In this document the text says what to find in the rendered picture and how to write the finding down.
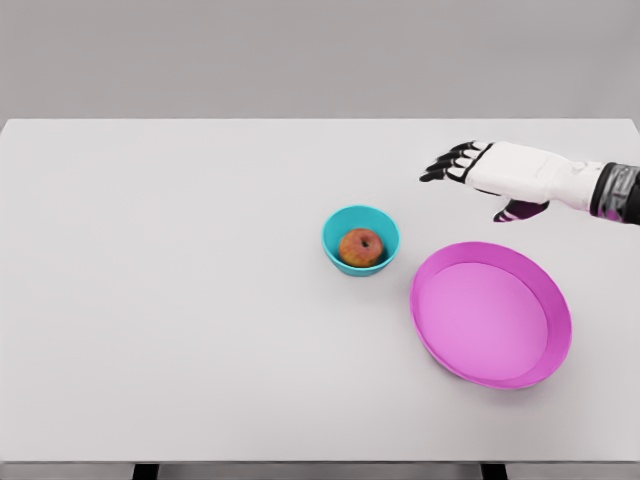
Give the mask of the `blue bowl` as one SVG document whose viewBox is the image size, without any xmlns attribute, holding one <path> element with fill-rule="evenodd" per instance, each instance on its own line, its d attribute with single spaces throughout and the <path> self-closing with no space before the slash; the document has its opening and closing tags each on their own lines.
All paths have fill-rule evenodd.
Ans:
<svg viewBox="0 0 640 480">
<path fill-rule="evenodd" d="M 382 252 L 372 266 L 355 267 L 340 258 L 340 241 L 356 228 L 372 230 L 381 239 Z M 384 269 L 396 257 L 401 244 L 395 221 L 384 211 L 367 205 L 346 206 L 334 212 L 323 225 L 321 240 L 331 263 L 342 273 L 354 277 L 371 276 Z"/>
</svg>

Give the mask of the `pink plate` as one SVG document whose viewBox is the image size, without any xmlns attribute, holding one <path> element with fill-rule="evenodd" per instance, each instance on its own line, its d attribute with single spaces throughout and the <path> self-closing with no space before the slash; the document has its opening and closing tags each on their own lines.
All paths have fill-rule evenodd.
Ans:
<svg viewBox="0 0 640 480">
<path fill-rule="evenodd" d="M 572 344 L 572 317 L 557 284 L 534 261 L 498 244 L 462 242 L 431 254 L 413 277 L 409 305 L 433 358 L 488 388 L 546 380 Z"/>
</svg>

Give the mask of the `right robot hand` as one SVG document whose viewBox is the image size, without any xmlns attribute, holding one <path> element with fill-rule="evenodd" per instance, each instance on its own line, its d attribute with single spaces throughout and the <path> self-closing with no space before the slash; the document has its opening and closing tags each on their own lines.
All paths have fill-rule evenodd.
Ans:
<svg viewBox="0 0 640 480">
<path fill-rule="evenodd" d="M 545 151 L 505 141 L 469 141 L 438 156 L 419 181 L 448 180 L 484 194 L 507 200 L 495 223 L 531 219 L 543 213 L 551 201 L 549 174 L 557 161 Z"/>
</svg>

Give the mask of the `red apple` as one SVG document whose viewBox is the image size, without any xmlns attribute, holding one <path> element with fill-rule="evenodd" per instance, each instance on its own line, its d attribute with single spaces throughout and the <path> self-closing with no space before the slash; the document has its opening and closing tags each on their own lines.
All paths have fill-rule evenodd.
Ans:
<svg viewBox="0 0 640 480">
<path fill-rule="evenodd" d="M 379 235 L 366 228 L 348 231 L 338 245 L 340 260 L 356 268 L 369 268 L 376 265 L 383 250 L 384 244 Z"/>
</svg>

